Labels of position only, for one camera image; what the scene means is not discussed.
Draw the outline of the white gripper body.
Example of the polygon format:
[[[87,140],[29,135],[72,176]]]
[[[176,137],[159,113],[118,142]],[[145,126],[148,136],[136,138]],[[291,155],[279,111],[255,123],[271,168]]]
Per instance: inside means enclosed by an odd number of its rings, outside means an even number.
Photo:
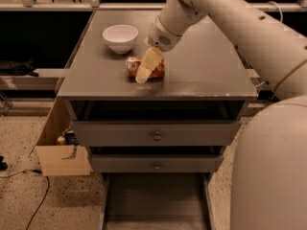
[[[180,35],[170,33],[161,23],[157,16],[153,21],[148,33],[148,43],[159,48],[162,52],[168,52],[175,48],[181,40]]]

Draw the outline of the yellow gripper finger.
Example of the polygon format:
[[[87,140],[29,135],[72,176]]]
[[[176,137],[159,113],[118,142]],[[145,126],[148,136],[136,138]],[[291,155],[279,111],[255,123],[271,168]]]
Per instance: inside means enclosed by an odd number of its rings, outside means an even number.
[[[137,83],[145,83],[157,64],[164,60],[162,51],[156,47],[149,48],[141,58],[135,80]]]

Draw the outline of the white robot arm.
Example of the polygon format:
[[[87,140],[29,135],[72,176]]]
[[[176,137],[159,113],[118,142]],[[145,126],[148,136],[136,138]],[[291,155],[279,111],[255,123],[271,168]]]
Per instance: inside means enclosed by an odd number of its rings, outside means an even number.
[[[244,0],[167,0],[150,28],[136,80],[209,16],[278,103],[256,114],[233,161],[231,230],[307,230],[307,38]]]

